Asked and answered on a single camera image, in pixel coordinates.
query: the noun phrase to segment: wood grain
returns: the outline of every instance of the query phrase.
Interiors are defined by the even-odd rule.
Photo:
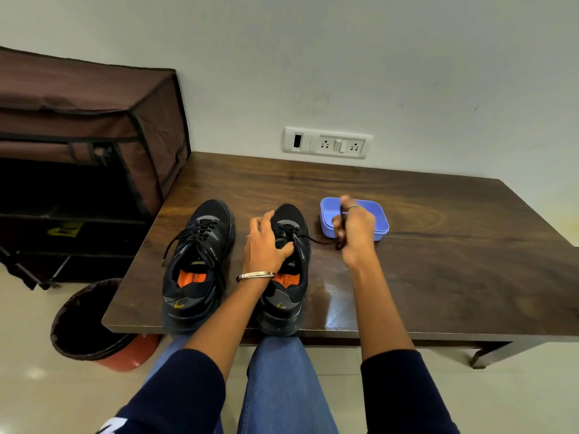
[[[310,235],[323,240],[320,201],[344,193],[376,201],[386,213],[390,232],[376,251],[416,339],[579,337],[579,253],[499,180],[210,153],[188,160],[104,324],[163,332],[163,252],[203,201],[224,200],[236,217],[230,291],[251,217],[295,204]],[[312,248],[300,335],[356,338],[352,282],[340,252]]]

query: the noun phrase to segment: shoe sole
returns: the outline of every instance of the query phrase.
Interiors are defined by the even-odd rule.
[[[282,204],[278,207],[278,209],[283,207],[284,205],[291,205],[291,204]],[[303,222],[305,224],[305,234],[309,235],[310,233],[308,231],[308,224],[305,219],[303,220]],[[308,250],[308,267],[311,259],[312,259],[312,244],[310,243]],[[303,299],[301,299],[299,302],[298,312],[290,318],[277,318],[273,315],[270,315],[267,312],[264,312],[263,306],[261,306],[261,302],[258,302],[258,308],[259,309],[257,313],[257,323],[259,325],[259,329],[266,335],[278,337],[292,336],[300,329],[303,323],[303,319],[305,317]]]
[[[231,228],[229,229],[228,245],[225,251],[225,258],[229,255],[231,248],[235,244],[235,215],[229,209],[229,206],[221,200],[216,200],[223,205],[225,210],[229,214],[229,219],[231,219]],[[163,327],[170,333],[170,335],[190,335],[200,328],[207,319],[213,315],[221,303],[222,293],[225,292],[225,280],[224,277],[220,277],[218,284],[221,281],[222,286],[215,287],[215,293],[211,302],[207,306],[207,309],[202,313],[195,316],[176,316],[170,313],[169,307],[165,302],[163,302]]]

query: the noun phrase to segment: orange insole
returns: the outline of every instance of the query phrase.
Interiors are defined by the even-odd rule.
[[[276,274],[273,280],[287,289],[289,285],[299,284],[299,274]]]
[[[204,282],[206,278],[207,274],[195,274],[194,272],[185,272],[180,269],[177,284],[179,285],[179,288],[183,288],[183,286],[190,283]]]

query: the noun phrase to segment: electrical outlet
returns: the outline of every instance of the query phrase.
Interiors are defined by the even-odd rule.
[[[364,159],[373,139],[366,134],[286,127],[282,149],[308,155]]]

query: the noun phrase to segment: brown fabric cover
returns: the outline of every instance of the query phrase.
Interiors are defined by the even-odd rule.
[[[175,70],[0,47],[0,157],[98,165],[103,146],[119,154],[143,216],[155,216],[191,153]]]

